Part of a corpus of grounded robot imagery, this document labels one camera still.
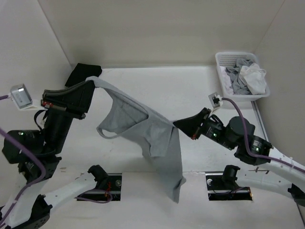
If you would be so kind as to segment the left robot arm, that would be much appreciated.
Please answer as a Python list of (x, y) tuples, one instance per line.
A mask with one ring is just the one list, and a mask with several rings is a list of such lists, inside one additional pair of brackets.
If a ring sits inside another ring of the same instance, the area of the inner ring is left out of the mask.
[(4, 229), (38, 229), (51, 213), (71, 199), (80, 199), (89, 190), (102, 190), (108, 174), (93, 165), (68, 185), (48, 194), (41, 189), (52, 178), (60, 153), (74, 119), (85, 118), (93, 97), (93, 81), (84, 81), (63, 90), (46, 90), (34, 101), (25, 85), (13, 86), (8, 95), (20, 110), (33, 109), (45, 114), (45, 124), (36, 130), (1, 131), (2, 153), (16, 164), (19, 179), (6, 205), (0, 209), (0, 226)]

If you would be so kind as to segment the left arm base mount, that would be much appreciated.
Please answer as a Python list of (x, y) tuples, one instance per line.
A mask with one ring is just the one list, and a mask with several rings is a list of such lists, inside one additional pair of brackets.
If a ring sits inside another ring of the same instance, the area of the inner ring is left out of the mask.
[(77, 196), (77, 201), (93, 201), (107, 203), (109, 201), (120, 201), (122, 189), (122, 173), (109, 174), (107, 183), (100, 189), (86, 191)]

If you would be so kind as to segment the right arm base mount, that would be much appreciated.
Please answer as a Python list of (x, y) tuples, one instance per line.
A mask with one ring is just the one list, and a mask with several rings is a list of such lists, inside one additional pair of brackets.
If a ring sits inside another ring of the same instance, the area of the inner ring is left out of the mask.
[(237, 185), (237, 172), (239, 167), (227, 165), (224, 171), (206, 172), (208, 199), (210, 201), (252, 201), (249, 187)]

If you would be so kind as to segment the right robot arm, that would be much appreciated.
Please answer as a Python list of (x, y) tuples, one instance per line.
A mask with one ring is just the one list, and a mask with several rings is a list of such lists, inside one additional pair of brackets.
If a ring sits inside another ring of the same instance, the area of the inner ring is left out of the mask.
[(270, 142), (254, 135), (255, 126), (241, 114), (230, 119), (227, 125), (210, 109), (175, 121), (174, 126), (192, 140), (205, 136), (219, 145), (235, 150), (234, 157), (254, 170), (242, 170), (226, 165), (216, 181), (228, 195), (245, 187), (271, 191), (305, 205), (305, 167), (282, 154)]

